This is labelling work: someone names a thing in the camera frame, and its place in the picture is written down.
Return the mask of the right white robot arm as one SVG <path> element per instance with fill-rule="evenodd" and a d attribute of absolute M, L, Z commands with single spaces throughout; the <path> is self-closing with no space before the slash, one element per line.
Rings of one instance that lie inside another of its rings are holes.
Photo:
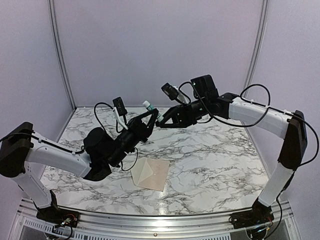
<path fill-rule="evenodd" d="M 295 171 L 301 166 L 308 141 L 306 123 L 301 111 L 277 110 L 269 104 L 263 105 L 234 93 L 219 94 L 211 75 L 191 79 L 195 101 L 191 101 L 178 87 L 169 83 L 162 91 L 179 104 L 171 107 L 158 123 L 160 128 L 187 128 L 209 115 L 220 123 L 227 120 L 241 121 L 243 128 L 257 126 L 283 139 L 277 165 L 264 189 L 248 212 L 247 219 L 258 224 L 267 216 L 277 196 L 290 183 Z"/>

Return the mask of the green white glue stick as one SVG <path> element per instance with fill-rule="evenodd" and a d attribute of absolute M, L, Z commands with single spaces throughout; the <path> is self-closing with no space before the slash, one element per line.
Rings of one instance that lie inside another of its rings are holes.
<path fill-rule="evenodd" d="M 145 100 L 142 105 L 148 110 L 148 111 L 152 111 L 154 109 L 157 109 L 155 108 L 149 101 Z M 156 117 L 157 121 L 160 123 L 164 117 L 163 115 L 158 111 L 158 114 L 157 114 L 157 117 Z"/>

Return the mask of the cream envelope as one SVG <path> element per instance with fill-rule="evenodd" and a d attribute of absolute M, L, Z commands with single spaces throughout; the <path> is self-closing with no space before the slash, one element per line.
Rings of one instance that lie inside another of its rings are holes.
<path fill-rule="evenodd" d="M 165 159 L 141 157 L 130 170 L 133 183 L 140 188 L 163 192 L 170 162 Z"/>

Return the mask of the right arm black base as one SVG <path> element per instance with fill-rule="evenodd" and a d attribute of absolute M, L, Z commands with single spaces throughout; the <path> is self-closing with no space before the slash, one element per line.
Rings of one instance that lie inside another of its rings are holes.
<path fill-rule="evenodd" d="M 228 221 L 233 225 L 234 229 L 240 229 L 270 223 L 274 219 L 271 206 L 262 204 L 257 198 L 251 210 L 232 213 Z"/>

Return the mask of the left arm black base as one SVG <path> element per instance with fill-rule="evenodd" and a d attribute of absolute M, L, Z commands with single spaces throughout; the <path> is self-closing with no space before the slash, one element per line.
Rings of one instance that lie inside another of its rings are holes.
<path fill-rule="evenodd" d="M 60 225 L 62 222 L 70 219 L 68 223 L 72 228 L 76 228 L 78 225 L 80 213 L 74 210 L 68 210 L 58 207 L 56 195 L 52 190 L 49 191 L 51 196 L 51 203 L 49 207 L 39 208 L 35 203 L 34 206 L 37 209 L 36 217 L 46 222 Z"/>

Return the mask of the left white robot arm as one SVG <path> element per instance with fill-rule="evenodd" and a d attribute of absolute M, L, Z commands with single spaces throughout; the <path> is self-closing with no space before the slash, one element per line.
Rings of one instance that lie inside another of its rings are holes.
<path fill-rule="evenodd" d="M 134 152 L 139 142 L 148 140 L 158 113 L 153 109 L 130 119 L 116 139 L 96 127 L 83 140 L 79 151 L 43 137 L 33 130 L 32 123 L 24 122 L 0 140 L 0 174 L 14 180 L 51 222 L 58 223 L 63 219 L 63 211 L 29 164 L 40 163 L 85 180 L 101 181 L 111 174 L 112 167 L 119 167 L 128 153 Z"/>

